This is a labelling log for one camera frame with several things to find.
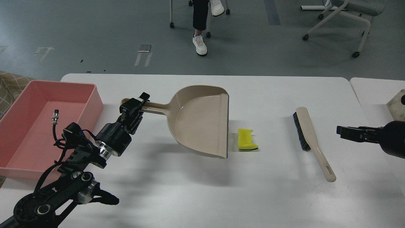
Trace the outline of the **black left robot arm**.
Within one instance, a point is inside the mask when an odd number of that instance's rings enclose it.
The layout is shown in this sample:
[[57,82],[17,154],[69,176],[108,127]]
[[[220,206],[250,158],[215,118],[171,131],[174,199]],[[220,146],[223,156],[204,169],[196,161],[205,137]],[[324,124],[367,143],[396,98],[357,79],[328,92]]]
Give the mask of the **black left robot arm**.
[[21,198],[13,215],[1,223],[2,228],[57,228],[78,205],[98,202],[117,205],[120,200],[102,190],[91,172],[89,164],[105,168],[110,156],[120,157],[131,143],[143,119],[143,107],[150,95],[127,99],[120,105],[120,116],[107,123],[97,135],[85,136],[85,129],[72,122],[56,136],[59,110],[52,115],[54,146],[62,150],[61,156],[43,172],[32,193]]

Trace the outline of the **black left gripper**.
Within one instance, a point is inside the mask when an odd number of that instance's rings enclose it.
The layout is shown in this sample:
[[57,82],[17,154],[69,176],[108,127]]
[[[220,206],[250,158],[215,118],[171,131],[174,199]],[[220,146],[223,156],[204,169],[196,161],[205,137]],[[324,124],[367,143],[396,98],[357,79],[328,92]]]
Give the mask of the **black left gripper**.
[[96,135],[96,141],[108,146],[114,156],[120,157],[131,143],[131,135],[136,133],[143,120],[142,108],[150,95],[142,92],[139,97],[131,98],[120,105],[120,116],[114,123],[107,123]]

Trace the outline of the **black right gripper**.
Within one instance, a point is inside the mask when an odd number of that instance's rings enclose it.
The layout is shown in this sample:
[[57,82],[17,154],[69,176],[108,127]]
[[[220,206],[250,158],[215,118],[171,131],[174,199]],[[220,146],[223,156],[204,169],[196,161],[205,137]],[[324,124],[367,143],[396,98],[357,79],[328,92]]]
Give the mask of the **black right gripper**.
[[405,122],[392,121],[384,127],[344,127],[337,126],[340,138],[354,142],[379,143],[382,150],[391,156],[405,158]]

